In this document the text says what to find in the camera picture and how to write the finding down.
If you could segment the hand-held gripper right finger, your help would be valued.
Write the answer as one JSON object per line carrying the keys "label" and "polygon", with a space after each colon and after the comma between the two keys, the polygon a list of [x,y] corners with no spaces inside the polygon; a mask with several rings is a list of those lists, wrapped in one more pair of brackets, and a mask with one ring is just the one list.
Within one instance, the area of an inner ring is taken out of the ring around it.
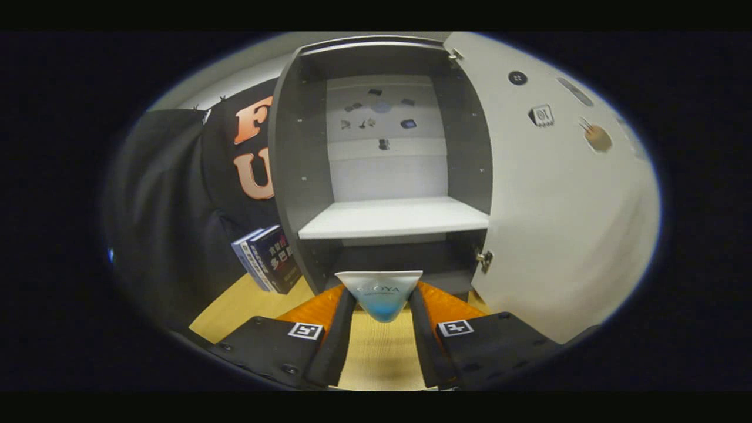
{"label": "hand-held gripper right finger", "polygon": [[484,313],[421,281],[409,306],[427,388],[494,389],[562,348],[509,311]]}

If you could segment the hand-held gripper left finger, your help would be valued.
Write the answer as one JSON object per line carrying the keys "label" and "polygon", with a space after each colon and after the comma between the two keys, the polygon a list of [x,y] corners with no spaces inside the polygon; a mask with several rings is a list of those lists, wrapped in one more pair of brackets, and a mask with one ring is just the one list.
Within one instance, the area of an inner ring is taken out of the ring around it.
{"label": "hand-held gripper left finger", "polygon": [[335,286],[277,318],[249,319],[209,351],[286,388],[327,390],[340,381],[356,303],[345,286]]}

